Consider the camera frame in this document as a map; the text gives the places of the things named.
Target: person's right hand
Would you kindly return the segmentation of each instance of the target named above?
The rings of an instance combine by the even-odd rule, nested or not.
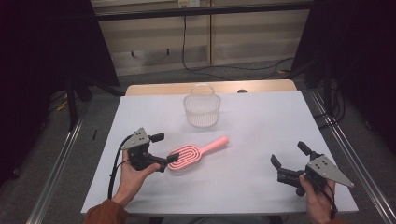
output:
[[[329,200],[319,191],[315,192],[312,184],[304,178],[304,175],[299,176],[301,186],[306,193],[306,212],[312,224],[322,224],[330,222],[330,210],[332,204]],[[329,186],[324,190],[332,197],[332,192],[335,194],[335,182],[328,180]]]

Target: plastic container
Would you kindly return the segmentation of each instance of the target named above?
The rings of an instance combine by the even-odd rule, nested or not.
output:
[[[198,92],[198,89],[208,88],[210,93]],[[197,84],[191,88],[190,95],[184,98],[184,109],[187,121],[197,128],[207,128],[219,120],[220,97],[207,84]]]

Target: wall outlet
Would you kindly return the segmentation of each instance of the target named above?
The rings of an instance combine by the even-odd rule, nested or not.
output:
[[[178,0],[178,7],[199,7],[201,5],[200,0]]]
[[[183,8],[183,7],[188,7],[189,6],[189,0],[178,0],[178,7]]]
[[[190,5],[189,7],[199,7],[201,1],[200,0],[190,0]]]

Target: white tabletop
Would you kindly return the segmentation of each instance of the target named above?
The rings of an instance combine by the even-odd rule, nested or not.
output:
[[[227,147],[208,152],[181,175],[166,169],[149,176],[125,208],[147,216],[272,215],[305,211],[305,197],[276,181],[270,162],[275,154],[284,168],[303,170],[309,158],[297,148],[305,142],[334,161],[299,91],[223,93],[219,122],[208,129],[191,126],[185,95],[125,96],[120,100],[106,146],[81,213],[107,196],[109,174],[122,140],[140,127],[165,139],[148,152],[165,158],[177,147],[202,147],[227,135]],[[120,182],[117,175],[114,193]],[[340,212],[358,211],[347,187],[336,187]]]

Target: aluminum rail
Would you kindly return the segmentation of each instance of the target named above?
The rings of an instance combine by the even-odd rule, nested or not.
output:
[[[309,1],[309,2],[298,2],[298,3],[261,4],[261,5],[230,6],[230,7],[189,7],[189,8],[136,11],[136,12],[96,13],[93,16],[75,15],[68,17],[64,21],[66,22],[122,21],[122,20],[137,20],[137,19],[150,19],[150,18],[182,17],[182,16],[304,10],[304,9],[311,9],[314,7],[330,7],[330,6],[334,6],[334,3],[331,3],[329,1],[325,1],[325,2]]]
[[[55,162],[49,178],[47,179],[46,185],[42,189],[40,196],[35,202],[35,207],[33,208],[33,211],[31,212],[29,218],[27,219],[26,224],[40,224],[43,221],[44,216],[47,213],[47,209],[50,205],[52,196],[54,195],[58,182],[61,179],[62,171],[64,170],[64,167],[67,163],[70,151],[72,150],[73,145],[78,137],[82,119],[85,118],[87,111],[88,106],[85,105],[85,108],[83,108],[81,117],[79,118],[77,124],[66,137],[64,146],[62,147],[58,160]]]
[[[321,113],[325,113],[326,109],[323,105],[324,101],[321,98],[320,94],[318,92],[311,92],[311,97],[314,100],[316,106],[318,107],[318,110]],[[353,170],[358,176],[358,179],[361,181],[361,184],[363,185],[368,196],[373,202],[376,210],[384,220],[384,223],[386,224],[396,223],[396,216],[395,216],[395,212],[393,211],[393,208],[390,206],[382,190],[379,188],[379,186],[375,183],[373,178],[368,173],[367,169],[363,165],[363,162],[359,158],[353,146],[350,145],[349,141],[347,140],[347,137],[344,135],[340,126],[338,126],[335,120],[330,117],[326,117],[325,119],[326,122],[329,124],[329,128],[331,129],[335,140],[338,142],[340,148],[343,150],[346,159],[352,166]]]

